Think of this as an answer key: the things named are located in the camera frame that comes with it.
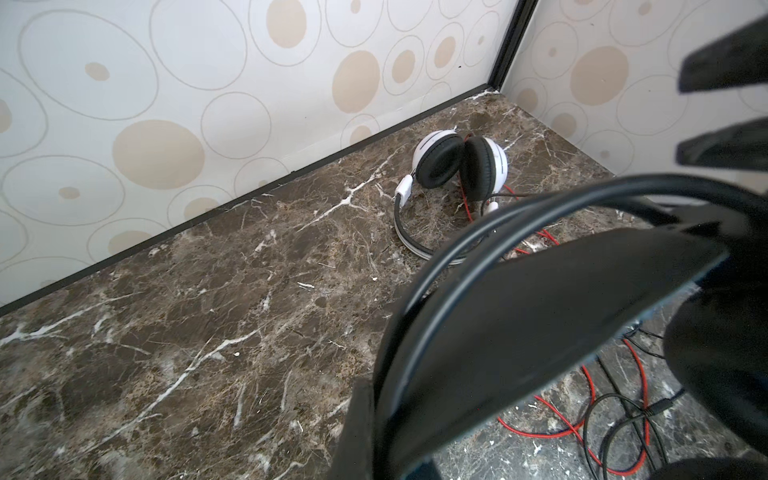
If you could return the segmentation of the black blue headphones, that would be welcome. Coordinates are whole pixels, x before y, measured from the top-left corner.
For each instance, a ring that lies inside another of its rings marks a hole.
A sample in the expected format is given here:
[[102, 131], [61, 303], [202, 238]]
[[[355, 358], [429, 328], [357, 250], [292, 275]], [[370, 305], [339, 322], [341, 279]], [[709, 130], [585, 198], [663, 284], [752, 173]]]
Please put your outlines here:
[[764, 196], [640, 175], [476, 222], [419, 272], [382, 339], [373, 478], [428, 465], [693, 283], [767, 286]]

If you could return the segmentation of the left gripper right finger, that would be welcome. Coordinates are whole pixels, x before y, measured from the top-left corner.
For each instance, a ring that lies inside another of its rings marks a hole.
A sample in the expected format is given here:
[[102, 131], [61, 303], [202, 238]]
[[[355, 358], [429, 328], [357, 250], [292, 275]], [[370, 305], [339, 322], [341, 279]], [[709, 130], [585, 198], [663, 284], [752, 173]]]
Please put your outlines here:
[[702, 289], [667, 325], [667, 366], [736, 436], [767, 454], [767, 286]]

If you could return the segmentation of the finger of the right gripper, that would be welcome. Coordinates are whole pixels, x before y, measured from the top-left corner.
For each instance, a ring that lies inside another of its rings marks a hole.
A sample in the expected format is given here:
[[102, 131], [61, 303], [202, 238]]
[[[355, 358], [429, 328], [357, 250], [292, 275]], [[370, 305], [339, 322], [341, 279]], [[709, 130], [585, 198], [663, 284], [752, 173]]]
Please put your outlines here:
[[680, 142], [676, 163], [697, 168], [767, 170], [767, 118], [735, 124]]
[[767, 16], [763, 16], [684, 58], [680, 93], [767, 83]]

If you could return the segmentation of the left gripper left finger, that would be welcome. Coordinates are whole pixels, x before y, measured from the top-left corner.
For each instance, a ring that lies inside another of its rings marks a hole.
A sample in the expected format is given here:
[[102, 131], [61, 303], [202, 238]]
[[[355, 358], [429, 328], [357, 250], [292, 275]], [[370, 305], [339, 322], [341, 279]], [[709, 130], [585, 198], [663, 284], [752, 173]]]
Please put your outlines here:
[[373, 478], [376, 401], [374, 380], [358, 379], [327, 479]]

